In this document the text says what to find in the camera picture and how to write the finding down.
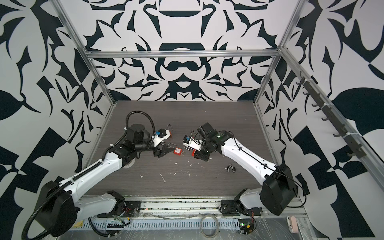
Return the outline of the red padlock with white label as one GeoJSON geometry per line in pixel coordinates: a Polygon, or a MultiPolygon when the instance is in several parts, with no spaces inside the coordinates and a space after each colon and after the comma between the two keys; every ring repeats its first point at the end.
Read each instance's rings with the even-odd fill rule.
{"type": "Polygon", "coordinates": [[[183,150],[181,148],[179,148],[176,144],[173,144],[173,143],[169,143],[168,144],[168,147],[170,148],[173,148],[173,153],[175,155],[178,155],[178,156],[181,156],[183,154],[183,150]]]}

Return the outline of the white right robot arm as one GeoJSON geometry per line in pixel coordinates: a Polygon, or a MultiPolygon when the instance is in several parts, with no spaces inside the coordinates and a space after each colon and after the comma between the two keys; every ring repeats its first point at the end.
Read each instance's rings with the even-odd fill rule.
{"type": "Polygon", "coordinates": [[[300,184],[294,180],[286,164],[276,165],[249,150],[228,130],[217,131],[209,123],[198,128],[200,139],[185,136],[183,144],[194,149],[196,159],[208,161],[217,152],[244,168],[260,184],[257,189],[245,189],[234,199],[238,208],[246,211],[265,208],[279,216],[297,196],[300,184]]]}

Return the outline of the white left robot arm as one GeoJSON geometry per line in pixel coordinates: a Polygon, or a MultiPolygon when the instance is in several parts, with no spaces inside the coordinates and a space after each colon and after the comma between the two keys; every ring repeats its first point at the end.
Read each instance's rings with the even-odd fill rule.
{"type": "Polygon", "coordinates": [[[124,198],[115,191],[81,202],[81,197],[110,174],[130,168],[142,152],[151,151],[154,157],[166,155],[161,142],[172,136],[169,129],[156,130],[152,118],[143,111],[128,113],[123,135],[111,144],[102,157],[74,176],[59,183],[45,184],[39,194],[34,212],[27,220],[21,238],[29,239],[29,229],[37,221],[44,231],[35,237],[59,237],[76,222],[98,214],[121,212],[124,198]]]}

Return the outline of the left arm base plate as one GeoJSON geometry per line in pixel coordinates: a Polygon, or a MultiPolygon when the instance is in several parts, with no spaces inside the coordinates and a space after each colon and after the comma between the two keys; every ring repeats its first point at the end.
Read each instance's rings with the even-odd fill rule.
{"type": "Polygon", "coordinates": [[[125,217],[134,217],[140,213],[141,201],[125,201],[124,203],[117,203],[114,209],[105,214],[97,215],[98,218],[125,218],[125,217]]]}

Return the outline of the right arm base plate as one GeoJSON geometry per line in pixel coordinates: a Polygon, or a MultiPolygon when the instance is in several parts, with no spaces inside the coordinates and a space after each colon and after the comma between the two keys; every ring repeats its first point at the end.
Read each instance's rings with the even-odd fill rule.
{"type": "Polygon", "coordinates": [[[246,209],[240,201],[235,200],[221,200],[219,207],[220,213],[225,216],[261,216],[262,208],[246,209]]]}

